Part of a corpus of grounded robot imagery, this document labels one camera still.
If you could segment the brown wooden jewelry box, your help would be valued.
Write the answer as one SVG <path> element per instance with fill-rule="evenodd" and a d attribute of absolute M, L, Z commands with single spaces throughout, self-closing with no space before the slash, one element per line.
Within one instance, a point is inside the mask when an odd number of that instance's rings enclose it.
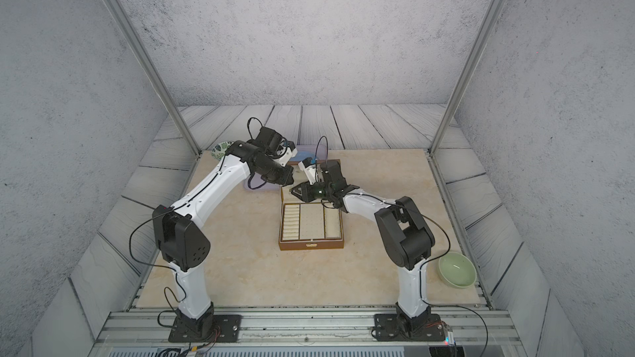
<path fill-rule="evenodd" d="M 282 251 L 316 251 L 343 249 L 345 245 L 342 214 L 337 209 L 326 208 L 321 198 L 306 203 L 292 190 L 299 188 L 308 178 L 300 160 L 292 160 L 294 183 L 280 190 L 281 221 L 278 245 Z"/>

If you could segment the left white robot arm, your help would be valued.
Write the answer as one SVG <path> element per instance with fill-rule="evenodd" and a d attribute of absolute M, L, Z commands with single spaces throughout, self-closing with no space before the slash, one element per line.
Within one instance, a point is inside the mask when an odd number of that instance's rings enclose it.
<path fill-rule="evenodd" d="M 166 262 L 163 267 L 174 273 L 178 307 L 173 328 L 186 331 L 189 340 L 203 339 L 213 331 L 213 303 L 203 269 L 211 251 L 203 234 L 205 222 L 236 186 L 255 175 L 265 183 L 293 183 L 288 163 L 296 154 L 294 142 L 261 127 L 257 137 L 231 143 L 217 166 L 183 198 L 153 211 L 150 222 Z"/>

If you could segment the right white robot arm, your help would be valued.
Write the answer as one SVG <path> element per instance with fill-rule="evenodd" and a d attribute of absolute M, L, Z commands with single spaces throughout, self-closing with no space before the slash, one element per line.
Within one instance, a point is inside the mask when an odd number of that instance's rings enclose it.
<path fill-rule="evenodd" d="M 428 226 L 431 219 L 420 213 L 412 198 L 381 198 L 349 184 L 337 161 L 306 159 L 298 167 L 307 177 L 291 189 L 305 203 L 328 202 L 343 213 L 359 215 L 378 226 L 385 251 L 398 267 L 399 297 L 394 313 L 376 314 L 371 335 L 378 341 L 427 341 L 454 346 L 451 327 L 427 300 L 427 265 L 435 261 L 436 244 Z"/>

